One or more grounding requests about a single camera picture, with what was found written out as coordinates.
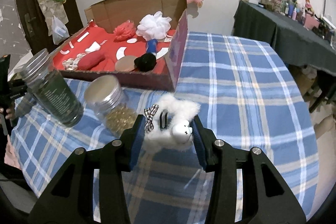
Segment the blue soft roll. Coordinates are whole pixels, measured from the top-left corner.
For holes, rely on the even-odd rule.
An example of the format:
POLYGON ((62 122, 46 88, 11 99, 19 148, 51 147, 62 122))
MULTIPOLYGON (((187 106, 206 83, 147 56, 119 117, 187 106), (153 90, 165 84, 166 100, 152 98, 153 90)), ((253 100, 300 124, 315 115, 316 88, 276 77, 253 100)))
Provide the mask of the blue soft roll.
POLYGON ((148 40, 146 44, 146 53, 151 53, 153 55, 156 55, 157 54, 157 44, 158 44, 157 39, 148 40))

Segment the red soft pouch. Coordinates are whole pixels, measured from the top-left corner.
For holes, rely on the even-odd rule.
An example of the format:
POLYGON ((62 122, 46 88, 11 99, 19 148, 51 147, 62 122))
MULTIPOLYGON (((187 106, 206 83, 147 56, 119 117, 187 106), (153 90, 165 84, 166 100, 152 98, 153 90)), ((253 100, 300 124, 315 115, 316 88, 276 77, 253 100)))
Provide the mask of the red soft pouch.
POLYGON ((88 53, 80 59, 77 64, 77 69, 80 71, 89 71, 99 63, 105 60, 105 54, 101 51, 88 53))

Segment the red mesh puff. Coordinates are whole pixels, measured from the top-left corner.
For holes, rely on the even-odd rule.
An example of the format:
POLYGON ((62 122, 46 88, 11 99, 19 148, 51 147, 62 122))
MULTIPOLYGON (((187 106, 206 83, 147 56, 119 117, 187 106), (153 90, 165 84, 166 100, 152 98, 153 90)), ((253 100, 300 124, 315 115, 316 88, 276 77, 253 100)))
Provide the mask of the red mesh puff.
POLYGON ((135 35, 136 28, 132 20, 127 20, 122 24, 118 25, 114 30, 113 34, 115 36, 115 42, 123 42, 135 35))

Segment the black fluffy pompom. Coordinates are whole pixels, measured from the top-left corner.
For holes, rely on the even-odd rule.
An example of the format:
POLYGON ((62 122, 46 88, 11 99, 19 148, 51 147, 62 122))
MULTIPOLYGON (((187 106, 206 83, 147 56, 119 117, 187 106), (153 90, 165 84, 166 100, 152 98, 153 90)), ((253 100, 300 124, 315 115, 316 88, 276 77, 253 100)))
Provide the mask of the black fluffy pompom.
POLYGON ((134 60, 134 67, 140 72, 152 71, 157 64, 156 56, 152 53, 145 53, 134 60))

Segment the cardboard box with red lining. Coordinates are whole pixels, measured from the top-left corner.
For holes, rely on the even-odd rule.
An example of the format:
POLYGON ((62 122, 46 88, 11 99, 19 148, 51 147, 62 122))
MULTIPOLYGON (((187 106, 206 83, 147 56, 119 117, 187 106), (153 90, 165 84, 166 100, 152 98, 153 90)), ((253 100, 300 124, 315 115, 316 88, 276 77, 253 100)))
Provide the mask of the cardboard box with red lining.
POLYGON ((104 0, 85 10, 88 24, 67 39, 52 53, 54 66, 65 78, 93 81, 103 75, 114 75, 120 84, 130 88, 166 90, 173 92, 177 87, 188 34, 186 0, 104 0), (157 64, 152 71, 115 71, 115 63, 124 56, 140 57, 146 52, 146 40, 134 35, 132 38, 115 42, 113 30, 123 22, 132 20, 139 25, 147 14, 163 13, 171 17, 171 28, 167 37, 158 42, 157 64), (79 53, 101 51, 105 60, 89 71, 66 71, 62 62, 75 58, 79 53))

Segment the tan round pad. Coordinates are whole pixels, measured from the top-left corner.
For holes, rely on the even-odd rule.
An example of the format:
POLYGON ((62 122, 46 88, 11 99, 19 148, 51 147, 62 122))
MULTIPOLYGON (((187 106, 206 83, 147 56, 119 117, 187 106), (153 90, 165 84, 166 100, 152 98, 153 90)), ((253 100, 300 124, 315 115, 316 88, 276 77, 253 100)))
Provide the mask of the tan round pad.
POLYGON ((115 63, 115 71, 118 72, 131 72, 135 70, 135 64, 134 61, 137 57, 135 56, 124 56, 120 58, 115 63))

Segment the cream crocheted scrunchie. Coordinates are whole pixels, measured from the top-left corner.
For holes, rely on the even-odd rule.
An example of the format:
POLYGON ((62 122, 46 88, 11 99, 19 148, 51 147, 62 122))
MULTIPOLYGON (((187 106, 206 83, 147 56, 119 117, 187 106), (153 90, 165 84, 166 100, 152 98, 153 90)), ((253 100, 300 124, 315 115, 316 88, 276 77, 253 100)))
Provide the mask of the cream crocheted scrunchie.
POLYGON ((79 53, 75 58, 69 58, 62 62, 63 68, 66 71, 75 71, 78 69, 79 61, 85 56, 85 53, 79 53))

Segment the glass jar with dark contents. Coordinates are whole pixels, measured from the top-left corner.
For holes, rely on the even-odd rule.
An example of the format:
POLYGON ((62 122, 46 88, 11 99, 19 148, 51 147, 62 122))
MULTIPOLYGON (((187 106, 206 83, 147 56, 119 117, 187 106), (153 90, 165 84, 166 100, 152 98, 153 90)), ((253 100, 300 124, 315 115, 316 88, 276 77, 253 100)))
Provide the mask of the glass jar with dark contents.
POLYGON ((46 49, 29 59, 19 74, 28 92, 60 123, 73 127, 82 118, 82 104, 55 68, 46 49))

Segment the glass jar with gold beads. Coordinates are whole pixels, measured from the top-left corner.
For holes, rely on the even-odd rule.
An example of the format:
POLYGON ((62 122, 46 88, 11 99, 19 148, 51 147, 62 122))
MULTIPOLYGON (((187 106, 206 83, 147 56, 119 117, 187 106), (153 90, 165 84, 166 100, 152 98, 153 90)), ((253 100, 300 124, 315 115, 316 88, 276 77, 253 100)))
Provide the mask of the glass jar with gold beads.
POLYGON ((117 138, 135 123, 137 113, 127 106, 128 98, 115 76, 105 75, 92 81, 84 92, 84 99, 95 116, 117 138))

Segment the white plastic bag on door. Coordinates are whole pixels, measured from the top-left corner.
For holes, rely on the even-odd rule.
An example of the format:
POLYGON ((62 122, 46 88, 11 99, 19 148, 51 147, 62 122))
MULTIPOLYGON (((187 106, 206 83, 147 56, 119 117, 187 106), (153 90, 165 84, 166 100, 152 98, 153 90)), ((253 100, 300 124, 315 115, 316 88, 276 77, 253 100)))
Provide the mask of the white plastic bag on door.
POLYGON ((60 44, 69 38, 69 32, 66 25, 56 16, 52 18, 52 40, 55 45, 60 44))

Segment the white fluffy plush toy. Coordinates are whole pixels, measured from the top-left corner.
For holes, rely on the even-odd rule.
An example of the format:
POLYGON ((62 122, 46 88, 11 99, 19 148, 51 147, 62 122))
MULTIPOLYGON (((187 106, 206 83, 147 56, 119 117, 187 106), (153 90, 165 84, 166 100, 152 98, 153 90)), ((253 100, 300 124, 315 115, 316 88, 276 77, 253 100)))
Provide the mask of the white fluffy plush toy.
POLYGON ((179 100, 171 93, 161 96, 155 104, 144 110, 144 150, 158 153, 162 149, 189 149, 193 144, 191 121, 200 107, 196 102, 179 100))

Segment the blue plaid tablecloth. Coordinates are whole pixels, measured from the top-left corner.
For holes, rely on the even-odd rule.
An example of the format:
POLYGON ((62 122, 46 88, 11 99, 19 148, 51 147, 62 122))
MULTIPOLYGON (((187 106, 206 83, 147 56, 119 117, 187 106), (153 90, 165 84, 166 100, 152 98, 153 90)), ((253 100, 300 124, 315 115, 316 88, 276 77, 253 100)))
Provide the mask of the blue plaid tablecloth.
MULTIPOLYGON (((315 132, 293 77, 267 43, 190 33, 175 96, 200 104, 202 124, 232 147, 261 148, 311 216, 318 182, 315 132)), ((16 114, 11 143, 36 195, 75 148, 97 149, 113 139, 89 108, 72 128, 31 96, 17 100, 16 114)), ((205 221, 213 175, 202 171, 193 149, 142 152, 123 181, 132 223, 205 221)))

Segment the white mesh puff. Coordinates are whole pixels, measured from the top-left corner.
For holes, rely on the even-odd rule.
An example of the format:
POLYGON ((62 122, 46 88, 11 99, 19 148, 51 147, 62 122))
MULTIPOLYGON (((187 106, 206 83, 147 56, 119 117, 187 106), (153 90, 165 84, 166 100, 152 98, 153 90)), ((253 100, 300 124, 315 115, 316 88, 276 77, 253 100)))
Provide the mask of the white mesh puff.
POLYGON ((154 15, 147 14, 139 22, 135 34, 146 41, 165 39, 171 28, 171 21, 171 17, 163 17, 161 11, 157 11, 154 15))

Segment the dark cloth covered table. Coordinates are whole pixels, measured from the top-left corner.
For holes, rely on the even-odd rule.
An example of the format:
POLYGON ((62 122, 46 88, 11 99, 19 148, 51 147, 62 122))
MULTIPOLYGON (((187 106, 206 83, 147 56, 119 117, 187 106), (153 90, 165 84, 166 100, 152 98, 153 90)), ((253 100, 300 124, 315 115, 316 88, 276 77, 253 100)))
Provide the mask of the dark cloth covered table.
POLYGON ((268 43, 289 65, 310 65, 335 76, 335 50, 330 43, 287 16, 240 1, 233 36, 268 43))

